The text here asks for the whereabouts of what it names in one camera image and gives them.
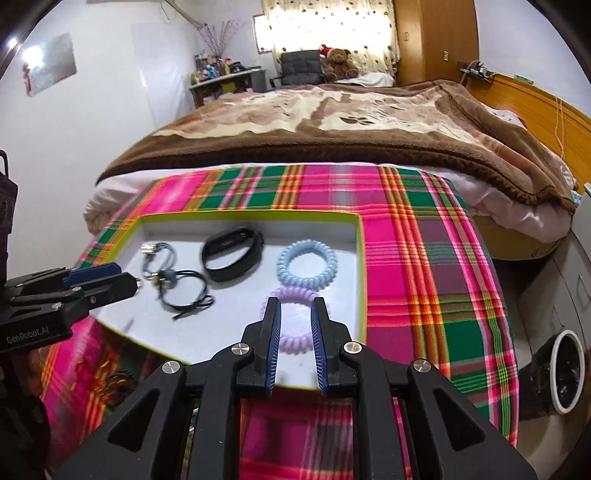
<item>bracelet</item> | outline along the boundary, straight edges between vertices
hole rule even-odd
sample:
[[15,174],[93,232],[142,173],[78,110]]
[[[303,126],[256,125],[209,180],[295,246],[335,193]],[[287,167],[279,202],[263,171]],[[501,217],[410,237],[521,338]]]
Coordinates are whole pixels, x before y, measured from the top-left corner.
[[[165,242],[158,242],[153,244],[151,242],[145,242],[141,245],[139,250],[144,254],[144,261],[142,263],[142,275],[146,280],[153,280],[158,276],[158,272],[162,270],[169,270],[174,267],[174,264],[177,261],[177,253],[175,252],[174,248]],[[152,260],[156,254],[162,250],[168,251],[168,256],[166,260],[160,265],[160,268],[157,271],[150,271],[148,268]]]
[[[315,291],[302,287],[279,287],[272,291],[262,304],[260,318],[262,320],[265,316],[267,301],[270,297],[277,297],[280,303],[300,303],[307,307],[311,307],[312,301],[317,296],[319,295]],[[312,348],[314,348],[314,341],[312,339],[311,331],[301,336],[281,335],[279,339],[279,350],[281,352],[300,353],[307,352]]]
[[[318,253],[324,258],[324,260],[326,260],[327,265],[324,271],[314,277],[306,278],[290,274],[289,270],[287,270],[290,262],[298,255],[309,252]],[[338,266],[339,263],[336,258],[335,251],[332,250],[331,247],[322,242],[318,242],[309,238],[306,240],[294,242],[285,250],[283,250],[283,252],[281,252],[279,261],[277,262],[277,278],[285,286],[313,288],[315,290],[320,290],[328,286],[330,282],[335,279]]]
[[[208,268],[207,260],[221,252],[225,252],[242,244],[251,243],[247,252],[232,265],[223,268]],[[211,236],[203,244],[201,249],[201,263],[207,276],[216,283],[235,280],[245,275],[251,268],[258,265],[262,257],[262,249],[265,242],[262,233],[238,226],[224,230]]]
[[[180,312],[178,315],[175,315],[173,317],[173,320],[181,318],[186,313],[193,312],[199,309],[204,310],[206,308],[209,308],[213,305],[213,302],[215,301],[214,298],[209,293],[207,293],[207,279],[201,273],[195,272],[195,270],[174,271],[169,268],[168,270],[159,271],[157,275],[158,298],[167,307],[177,312]],[[185,277],[198,278],[203,282],[203,288],[201,289],[201,292],[199,293],[197,299],[194,302],[189,303],[188,305],[173,305],[172,303],[167,302],[164,298],[164,293],[166,292],[166,290],[174,288],[177,285],[179,279]]]

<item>floor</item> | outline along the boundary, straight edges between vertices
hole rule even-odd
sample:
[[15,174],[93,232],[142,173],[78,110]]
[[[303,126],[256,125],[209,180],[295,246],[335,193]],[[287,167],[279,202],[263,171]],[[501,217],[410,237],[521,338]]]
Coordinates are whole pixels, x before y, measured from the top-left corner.
[[[521,369],[530,363],[531,351],[517,299],[543,262],[494,263],[507,305],[517,367]],[[539,480],[548,480],[571,451],[585,427],[590,404],[591,395],[587,392],[568,415],[543,417],[519,423],[517,449],[534,467]]]

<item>wooden wardrobe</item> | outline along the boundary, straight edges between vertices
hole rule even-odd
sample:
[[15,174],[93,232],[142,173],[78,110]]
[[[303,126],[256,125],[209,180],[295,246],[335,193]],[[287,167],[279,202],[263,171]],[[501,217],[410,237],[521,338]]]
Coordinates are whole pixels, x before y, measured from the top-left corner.
[[393,1],[402,57],[398,85],[437,79],[458,82],[462,73],[457,63],[478,60],[474,0]]

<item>desk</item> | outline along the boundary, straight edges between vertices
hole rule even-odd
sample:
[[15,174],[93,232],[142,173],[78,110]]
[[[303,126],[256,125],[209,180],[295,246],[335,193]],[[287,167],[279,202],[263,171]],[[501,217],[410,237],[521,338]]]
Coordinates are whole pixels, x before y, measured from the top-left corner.
[[254,92],[264,92],[267,89],[267,80],[265,78],[265,70],[263,69],[231,73],[230,75],[224,75],[216,79],[205,80],[196,85],[191,85],[189,90],[193,95],[195,108],[203,106],[204,97],[213,95],[217,98],[222,86],[228,83],[236,84],[236,91],[238,92],[245,91],[248,87],[251,87]]

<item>chair backrest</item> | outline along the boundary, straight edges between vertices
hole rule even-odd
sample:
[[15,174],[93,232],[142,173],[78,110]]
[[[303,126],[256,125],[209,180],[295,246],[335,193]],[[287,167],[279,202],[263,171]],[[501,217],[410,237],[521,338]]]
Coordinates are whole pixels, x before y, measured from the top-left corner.
[[318,85],[322,82],[320,50],[288,51],[281,55],[283,85]]

